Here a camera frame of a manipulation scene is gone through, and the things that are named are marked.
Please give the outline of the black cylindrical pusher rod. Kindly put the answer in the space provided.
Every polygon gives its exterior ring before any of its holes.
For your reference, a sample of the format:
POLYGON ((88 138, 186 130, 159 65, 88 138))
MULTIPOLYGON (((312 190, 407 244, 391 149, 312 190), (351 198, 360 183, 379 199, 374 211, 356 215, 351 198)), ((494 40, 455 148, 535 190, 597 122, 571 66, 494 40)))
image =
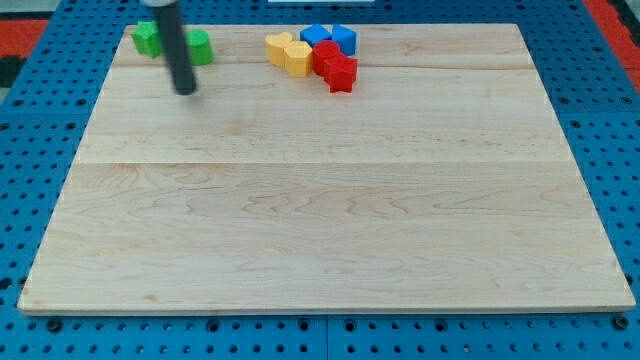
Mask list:
POLYGON ((141 0, 157 23, 169 74, 178 95, 191 95, 197 82, 191 63, 178 0, 141 0))

